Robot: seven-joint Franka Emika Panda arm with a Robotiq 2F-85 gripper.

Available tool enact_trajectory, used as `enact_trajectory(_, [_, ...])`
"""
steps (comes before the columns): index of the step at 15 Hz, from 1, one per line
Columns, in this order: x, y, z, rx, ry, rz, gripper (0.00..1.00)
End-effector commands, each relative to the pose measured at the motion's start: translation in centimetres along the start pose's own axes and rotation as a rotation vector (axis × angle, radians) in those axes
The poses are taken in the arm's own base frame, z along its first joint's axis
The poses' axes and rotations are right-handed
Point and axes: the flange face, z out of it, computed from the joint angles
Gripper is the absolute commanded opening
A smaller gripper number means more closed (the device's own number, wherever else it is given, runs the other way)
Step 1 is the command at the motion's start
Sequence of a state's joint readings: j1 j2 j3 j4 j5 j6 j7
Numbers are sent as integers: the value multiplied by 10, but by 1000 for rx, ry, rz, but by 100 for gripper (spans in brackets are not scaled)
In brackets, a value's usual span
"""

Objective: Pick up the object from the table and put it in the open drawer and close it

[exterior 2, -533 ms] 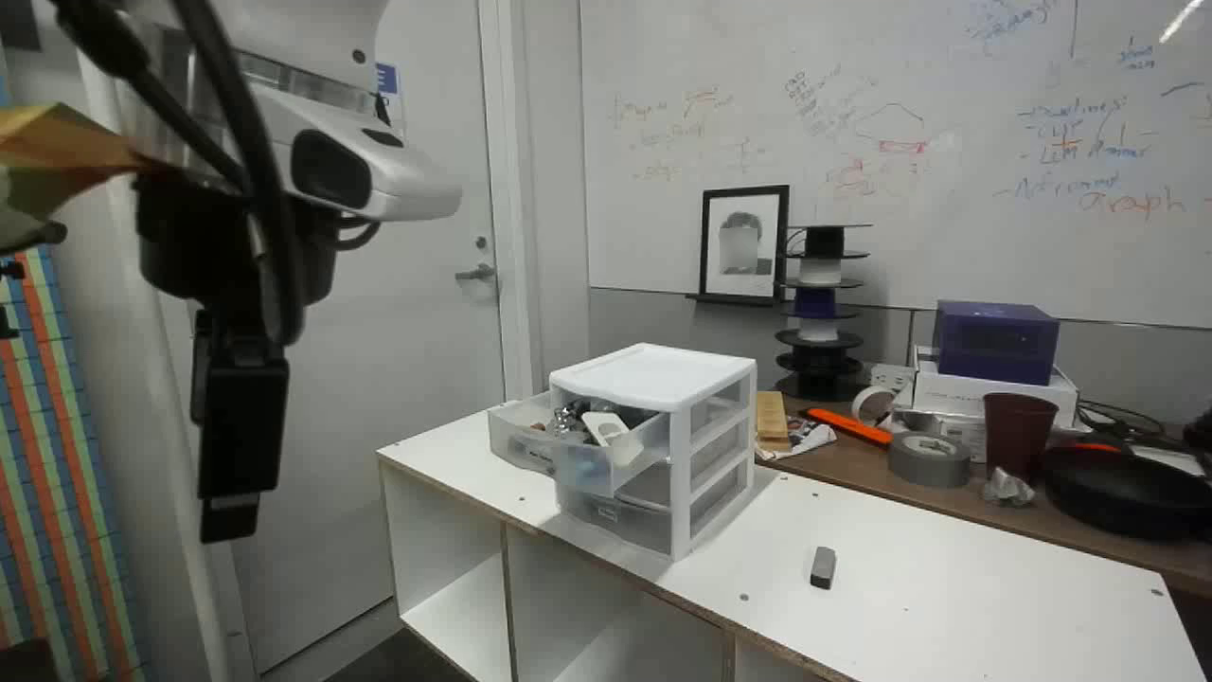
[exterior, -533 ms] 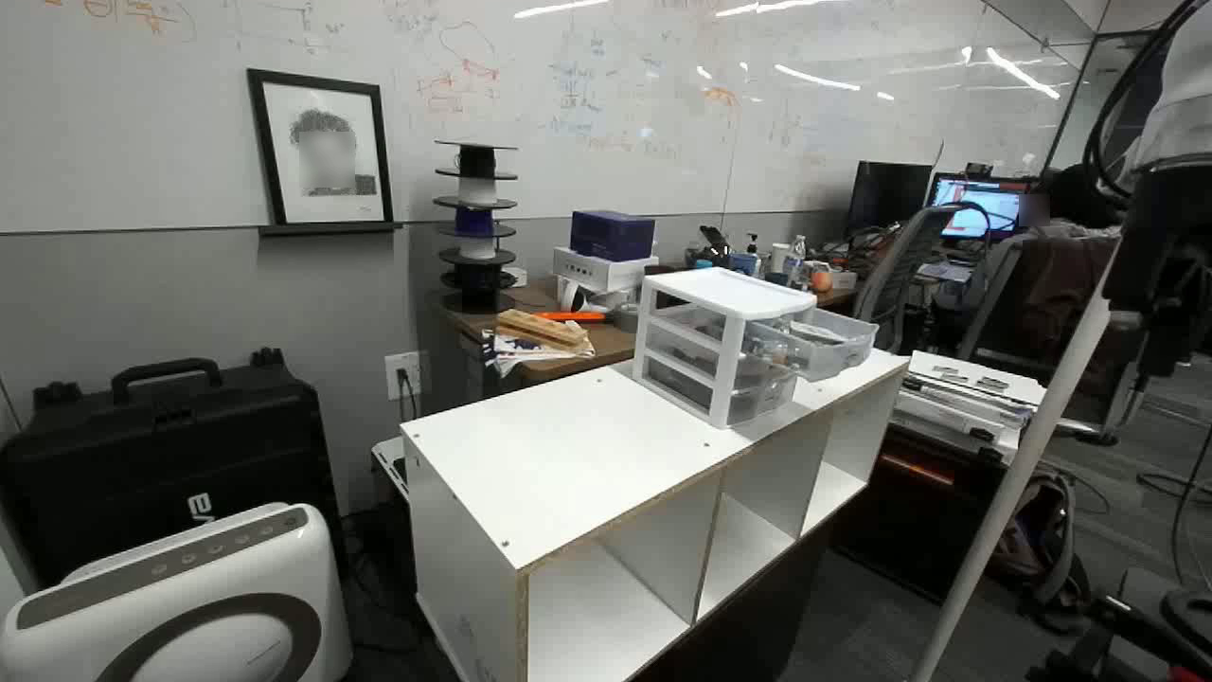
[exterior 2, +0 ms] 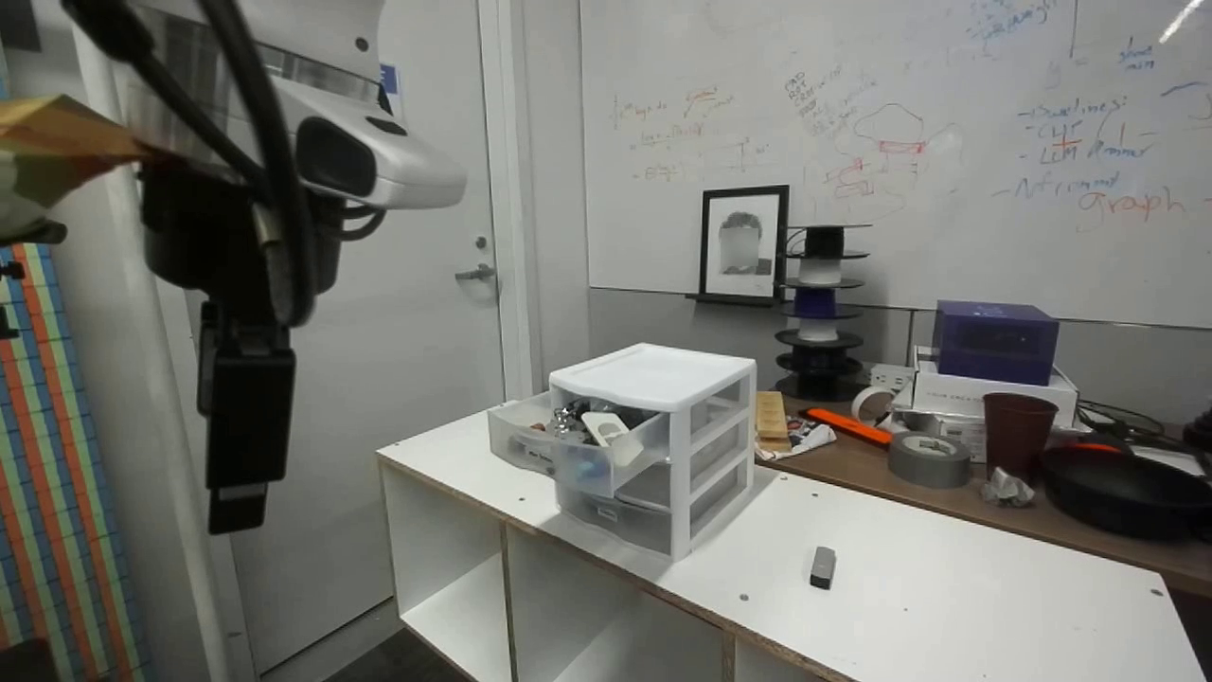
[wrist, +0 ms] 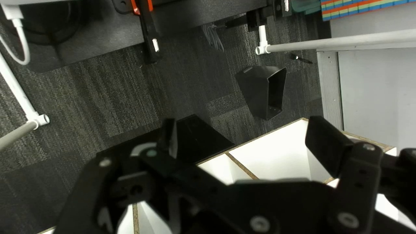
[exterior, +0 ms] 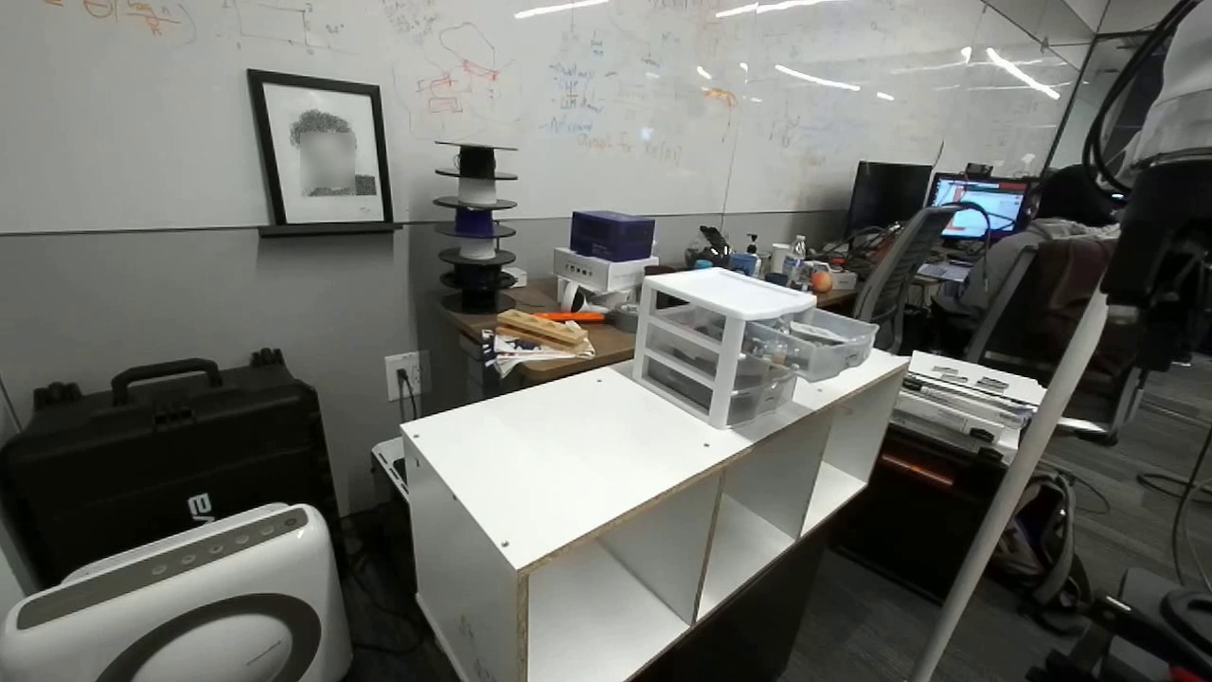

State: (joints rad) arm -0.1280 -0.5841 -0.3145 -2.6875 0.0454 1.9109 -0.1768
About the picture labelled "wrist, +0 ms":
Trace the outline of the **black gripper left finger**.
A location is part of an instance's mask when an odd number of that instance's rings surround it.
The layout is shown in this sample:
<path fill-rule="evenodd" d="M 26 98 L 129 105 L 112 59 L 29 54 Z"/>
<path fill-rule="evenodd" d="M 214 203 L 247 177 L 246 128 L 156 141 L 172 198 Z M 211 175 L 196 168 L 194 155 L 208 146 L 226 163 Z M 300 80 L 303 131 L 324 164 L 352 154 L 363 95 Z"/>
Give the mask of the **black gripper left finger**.
<path fill-rule="evenodd" d="M 199 164 L 234 146 L 200 118 L 165 119 L 159 131 L 159 147 L 185 164 Z"/>

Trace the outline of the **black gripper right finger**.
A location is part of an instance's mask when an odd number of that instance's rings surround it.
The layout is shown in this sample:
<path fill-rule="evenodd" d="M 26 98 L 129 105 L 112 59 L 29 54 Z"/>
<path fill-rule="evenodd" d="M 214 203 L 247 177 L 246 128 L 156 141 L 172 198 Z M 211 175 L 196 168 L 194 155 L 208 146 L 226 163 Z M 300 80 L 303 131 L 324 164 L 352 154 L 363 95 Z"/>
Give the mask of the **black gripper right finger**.
<path fill-rule="evenodd" d="M 378 183 L 383 151 L 369 142 L 354 141 L 321 116 L 311 116 L 307 149 L 334 179 L 344 183 Z"/>

